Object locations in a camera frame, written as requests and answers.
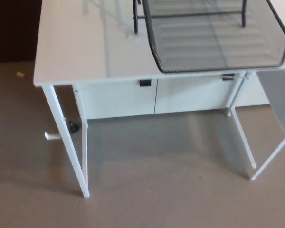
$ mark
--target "desk top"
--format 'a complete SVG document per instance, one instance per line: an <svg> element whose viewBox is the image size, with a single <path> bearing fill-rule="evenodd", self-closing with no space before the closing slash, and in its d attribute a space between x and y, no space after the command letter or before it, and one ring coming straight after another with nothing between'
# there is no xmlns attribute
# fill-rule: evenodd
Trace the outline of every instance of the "desk top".
<svg viewBox="0 0 285 228"><path fill-rule="evenodd" d="M285 25L285 0L271 2ZM173 76L158 70L143 19L134 36L131 0L43 0L36 86Z"/></svg>

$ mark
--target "white desk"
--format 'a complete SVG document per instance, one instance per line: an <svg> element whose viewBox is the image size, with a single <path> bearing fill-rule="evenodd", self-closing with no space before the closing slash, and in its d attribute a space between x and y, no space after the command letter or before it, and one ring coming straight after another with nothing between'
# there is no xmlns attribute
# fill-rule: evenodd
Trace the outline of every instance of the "white desk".
<svg viewBox="0 0 285 228"><path fill-rule="evenodd" d="M272 0L272 4L285 25L285 0ZM142 7L139 7L138 10L142 14ZM127 107L127 105L123 106L121 104L116 108L114 102L112 102L112 94L110 98L95 97L98 92L103 95L103 90L106 90L105 94L110 94L110 88L117 89L121 94L123 93L123 97L127 99L127 102L132 104L131 110L127 110L126 114L114 114L113 116L154 114L175 111L167 107L179 104L181 99L188 96L188 94L183 95L183 97L180 95L174 103L171 103L170 100L167 101L165 98L167 90L161 89L161 86L165 87L163 85L170 83L166 81L167 79L177 80L177 78L205 76L215 78L216 82L209 83L212 86L208 90L217 89L217 87L223 88L219 90L223 92L220 92L218 97L222 96L224 99L210 100L209 96L206 96L207 93L198 89L194 90L193 94L199 95L199 99L203 101L203 104L209 104L206 109L228 107L228 115L232 116L237 126L251 166L256 168L252 152L235 111L239 95L244 90L244 86L249 85L249 83L246 83L245 78L250 77L251 80L249 81L252 81L253 77L257 78L255 72L233 70L182 74L181 76L179 74L164 75L158 70L152 57L144 20L139 21L139 29L139 36L134 36L132 1L130 0L43 0L42 3L34 84L43 88L84 197L90 195L87 183L87 119L100 116L103 118L106 117L104 113L110 113L116 109L123 110ZM222 73L236 73L235 80L228 82L228 87L221 80L217 80ZM134 88L138 87L137 82L141 79L151 79L152 86L144 88L143 92L137 92L137 89ZM54 86L60 85L72 85L74 89L83 127L82 167L78 161L54 89ZM157 90L163 91L161 100L166 99L158 109L154 108L152 104L152 102L155 102ZM112 105L106 106L104 101L111 102ZM95 107L103 105L104 111L100 114L95 113L90 102ZM205 109L198 105L199 103L195 103L194 107L187 109L180 105L176 111ZM256 171L255 175L250 177L252 180L266 167L282 147L283 144Z"/></svg>

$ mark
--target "white drawer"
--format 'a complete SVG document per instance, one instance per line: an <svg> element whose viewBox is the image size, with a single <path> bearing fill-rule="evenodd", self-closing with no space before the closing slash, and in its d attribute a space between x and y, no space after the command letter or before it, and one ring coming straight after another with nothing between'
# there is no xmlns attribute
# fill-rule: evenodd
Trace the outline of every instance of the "white drawer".
<svg viewBox="0 0 285 228"><path fill-rule="evenodd" d="M139 81L82 83L79 90L87 119L154 113L157 80L140 87Z"/></svg>
<svg viewBox="0 0 285 228"><path fill-rule="evenodd" d="M232 84L220 75L159 79L155 113L224 108Z"/></svg>

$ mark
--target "desk leg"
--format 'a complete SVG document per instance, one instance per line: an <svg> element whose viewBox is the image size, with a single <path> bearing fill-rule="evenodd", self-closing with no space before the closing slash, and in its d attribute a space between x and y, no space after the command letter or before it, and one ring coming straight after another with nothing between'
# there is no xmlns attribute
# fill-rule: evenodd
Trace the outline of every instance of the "desk leg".
<svg viewBox="0 0 285 228"><path fill-rule="evenodd" d="M227 116L231 116L233 121L234 121L234 123L235 123L235 125L237 126L238 133L239 133L239 135L241 137L241 140L242 140L242 142L244 144L244 147L245 147L245 150L247 152L248 158L250 160L251 166L252 166L253 169L255 169L257 167L257 164L256 164L256 161L255 161L255 159L253 157L253 154L251 152L251 149L250 149L249 143L247 141L247 138L245 136L244 130L242 128L241 122L240 122L240 120L238 118L238 114L236 112L237 101L240 98L240 95L241 95L241 93L243 91L243 88L247 84L247 80L249 79L250 74L251 73L246 72L243 75L242 79L241 78L237 79L237 80L240 80L240 82L238 82L238 81L235 82L235 89L231 93L232 99L231 99L231 102L230 102L230 106L228 108Z"/></svg>
<svg viewBox="0 0 285 228"><path fill-rule="evenodd" d="M88 184L88 167L87 167L87 118L85 106L82 101L79 84L73 84L74 96L78 107L79 115L82 123L82 172L84 173L86 184Z"/></svg>
<svg viewBox="0 0 285 228"><path fill-rule="evenodd" d="M64 116L59 104L59 100L57 98L55 89L52 85L45 85L42 87L43 92L46 96L48 105L52 111L52 115L55 119L57 128L59 130L59 133L61 135L61 139L66 147L67 154L70 158L70 161L72 163L73 169L75 171L76 177L78 179L80 188L82 190L84 197L89 197L89 189L87 186L87 182L85 180L84 174L81 170L80 163L76 154L75 147L73 145L73 141L71 138L71 135L69 133L68 127L66 125L66 122L64 120Z"/></svg>
<svg viewBox="0 0 285 228"><path fill-rule="evenodd" d="M285 138L280 142L280 144L276 147L276 149L272 152L272 154L267 158L267 160L263 163L263 165L256 171L256 173L250 178L254 181L258 175L267 167L267 165L276 157L276 155L284 148L285 146Z"/></svg>

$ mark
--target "black handle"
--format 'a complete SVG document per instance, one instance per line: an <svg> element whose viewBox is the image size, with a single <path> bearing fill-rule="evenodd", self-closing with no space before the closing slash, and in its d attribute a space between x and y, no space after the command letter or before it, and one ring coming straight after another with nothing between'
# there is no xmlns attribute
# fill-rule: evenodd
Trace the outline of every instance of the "black handle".
<svg viewBox="0 0 285 228"><path fill-rule="evenodd" d="M236 74L223 74L222 75L222 80L223 81L232 81L232 80L234 80L234 76L235 76Z"/></svg>
<svg viewBox="0 0 285 228"><path fill-rule="evenodd" d="M139 80L139 86L140 86L140 87L148 87L148 86L151 86L151 79Z"/></svg>

